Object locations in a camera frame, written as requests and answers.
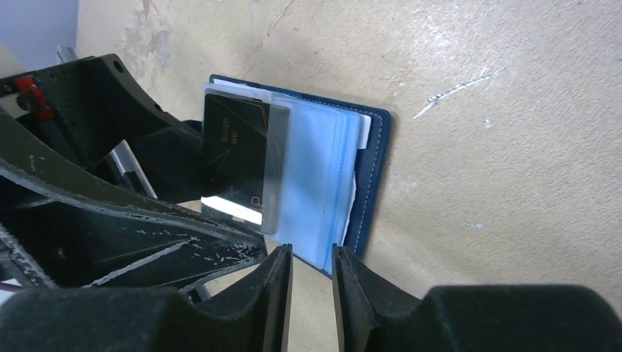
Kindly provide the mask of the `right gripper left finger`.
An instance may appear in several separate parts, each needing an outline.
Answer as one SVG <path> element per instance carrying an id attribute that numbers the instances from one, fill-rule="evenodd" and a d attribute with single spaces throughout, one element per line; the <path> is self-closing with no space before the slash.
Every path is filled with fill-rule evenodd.
<path id="1" fill-rule="evenodd" d="M 3 351 L 285 351 L 292 247 L 200 304 L 173 289 L 28 289 L 1 306 Z"/>

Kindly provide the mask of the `blue card holder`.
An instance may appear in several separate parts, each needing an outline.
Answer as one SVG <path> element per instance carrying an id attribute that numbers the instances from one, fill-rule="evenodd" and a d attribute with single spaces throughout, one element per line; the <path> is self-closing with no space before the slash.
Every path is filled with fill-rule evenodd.
<path id="1" fill-rule="evenodd" d="M 275 234 L 264 236 L 290 244 L 300 260 L 326 276 L 332 274 L 333 246 L 363 253 L 390 114 L 218 75 L 203 85 L 204 105 L 207 89 L 258 98 L 290 110 L 279 222 Z"/>

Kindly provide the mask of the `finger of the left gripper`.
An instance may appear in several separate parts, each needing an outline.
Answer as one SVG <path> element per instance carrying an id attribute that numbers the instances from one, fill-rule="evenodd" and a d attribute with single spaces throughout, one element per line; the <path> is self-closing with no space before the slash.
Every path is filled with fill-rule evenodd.
<path id="1" fill-rule="evenodd" d="M 249 231 L 120 188 L 1 116 L 1 277 L 191 290 L 267 256 Z"/>

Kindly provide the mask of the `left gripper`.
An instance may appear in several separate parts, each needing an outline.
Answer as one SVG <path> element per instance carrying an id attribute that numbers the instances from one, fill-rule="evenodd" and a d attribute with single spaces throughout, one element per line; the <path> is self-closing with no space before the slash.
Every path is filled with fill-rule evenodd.
<path id="1" fill-rule="evenodd" d="M 108 113 L 113 93 L 119 115 Z M 125 139 L 158 199 L 182 203 L 202 193 L 202 135 L 192 122 L 165 112 L 116 54 L 1 75 L 1 147 L 27 132 L 56 154 L 117 184 L 103 158 Z M 64 141 L 79 161 L 64 156 Z"/>

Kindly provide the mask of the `black VIP credit card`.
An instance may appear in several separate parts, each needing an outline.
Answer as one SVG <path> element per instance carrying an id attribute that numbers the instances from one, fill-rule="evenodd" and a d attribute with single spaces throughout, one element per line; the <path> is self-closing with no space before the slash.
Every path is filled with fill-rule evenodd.
<path id="1" fill-rule="evenodd" d="M 273 235 L 290 110 L 258 98 L 207 89 L 202 122 L 202 212 Z"/>

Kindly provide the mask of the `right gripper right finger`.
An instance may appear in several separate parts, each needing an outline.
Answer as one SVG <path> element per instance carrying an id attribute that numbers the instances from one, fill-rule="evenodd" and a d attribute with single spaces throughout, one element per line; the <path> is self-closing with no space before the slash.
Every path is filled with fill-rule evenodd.
<path id="1" fill-rule="evenodd" d="M 332 248 L 341 351 L 619 351 L 621 320 L 579 285 L 450 285 L 414 297 Z"/>

